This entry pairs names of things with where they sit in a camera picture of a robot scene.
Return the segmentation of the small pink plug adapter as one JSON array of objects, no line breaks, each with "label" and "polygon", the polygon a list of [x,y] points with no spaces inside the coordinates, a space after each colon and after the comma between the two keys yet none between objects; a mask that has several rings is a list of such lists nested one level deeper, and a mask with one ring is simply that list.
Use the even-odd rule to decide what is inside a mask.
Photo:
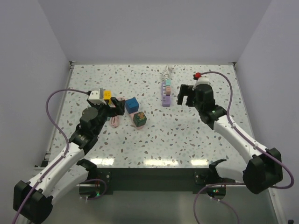
[{"label": "small pink plug adapter", "polygon": [[169,96],[171,94],[171,87],[169,85],[165,87],[165,94],[166,96]]}]

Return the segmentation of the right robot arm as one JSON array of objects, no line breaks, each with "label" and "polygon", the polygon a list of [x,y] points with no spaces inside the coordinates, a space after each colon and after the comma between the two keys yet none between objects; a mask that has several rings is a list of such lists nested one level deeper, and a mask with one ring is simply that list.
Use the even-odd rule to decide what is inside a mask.
[{"label": "right robot arm", "polygon": [[282,181],[281,153],[276,148],[268,149],[243,131],[228,116],[228,112],[215,103],[210,85],[199,84],[193,87],[183,84],[178,94],[178,105],[183,103],[184,97],[187,97],[187,106],[196,108],[201,121],[226,139],[245,162],[238,165],[220,159],[211,163],[207,183],[231,179],[244,183],[249,191],[259,194]]}]

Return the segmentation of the blue cube socket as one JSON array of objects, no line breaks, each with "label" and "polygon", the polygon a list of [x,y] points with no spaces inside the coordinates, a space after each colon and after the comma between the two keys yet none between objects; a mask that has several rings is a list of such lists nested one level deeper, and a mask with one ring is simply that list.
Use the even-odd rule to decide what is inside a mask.
[{"label": "blue cube socket", "polygon": [[125,108],[129,114],[135,113],[139,110],[139,103],[135,97],[127,99],[125,102]]}]

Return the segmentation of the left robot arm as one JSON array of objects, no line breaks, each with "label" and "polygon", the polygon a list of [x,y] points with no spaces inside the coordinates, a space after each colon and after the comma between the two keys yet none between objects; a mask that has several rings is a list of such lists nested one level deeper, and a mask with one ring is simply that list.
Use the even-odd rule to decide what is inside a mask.
[{"label": "left robot arm", "polygon": [[122,116],[125,101],[111,98],[108,103],[94,105],[82,112],[75,132],[66,140],[66,146],[36,176],[19,181],[14,187],[13,209],[17,212],[13,222],[23,215],[35,224],[41,224],[52,212],[53,205],[77,184],[96,180],[96,165],[84,156],[98,141],[107,118]]}]

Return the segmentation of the dark green cube socket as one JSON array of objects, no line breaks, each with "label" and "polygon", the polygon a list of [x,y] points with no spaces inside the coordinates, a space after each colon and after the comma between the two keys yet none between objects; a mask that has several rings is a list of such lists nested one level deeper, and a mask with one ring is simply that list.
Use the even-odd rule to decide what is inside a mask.
[{"label": "dark green cube socket", "polygon": [[133,122],[136,127],[141,127],[146,124],[147,117],[145,116],[144,112],[137,112],[133,115]]}]

